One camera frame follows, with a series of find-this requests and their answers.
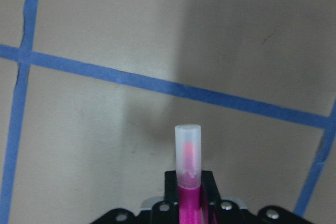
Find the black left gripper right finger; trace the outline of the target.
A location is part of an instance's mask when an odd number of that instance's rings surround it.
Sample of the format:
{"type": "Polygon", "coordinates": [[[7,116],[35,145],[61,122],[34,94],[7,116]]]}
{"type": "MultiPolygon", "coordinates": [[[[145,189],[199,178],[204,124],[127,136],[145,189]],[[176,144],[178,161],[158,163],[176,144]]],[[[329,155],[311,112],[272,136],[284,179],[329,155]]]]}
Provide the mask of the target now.
{"type": "Polygon", "coordinates": [[[221,202],[213,172],[203,170],[201,174],[201,208],[204,223],[219,223],[217,215],[221,202]]]}

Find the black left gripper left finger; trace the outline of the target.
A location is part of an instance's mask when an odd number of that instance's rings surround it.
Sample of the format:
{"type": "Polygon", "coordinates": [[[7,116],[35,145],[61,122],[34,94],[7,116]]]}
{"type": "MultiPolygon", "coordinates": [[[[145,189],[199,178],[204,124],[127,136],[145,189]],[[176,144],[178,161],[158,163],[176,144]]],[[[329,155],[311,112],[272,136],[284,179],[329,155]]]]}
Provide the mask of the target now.
{"type": "Polygon", "coordinates": [[[180,223],[178,190],[176,171],[166,171],[164,173],[164,201],[170,206],[169,213],[172,223],[180,223]]]}

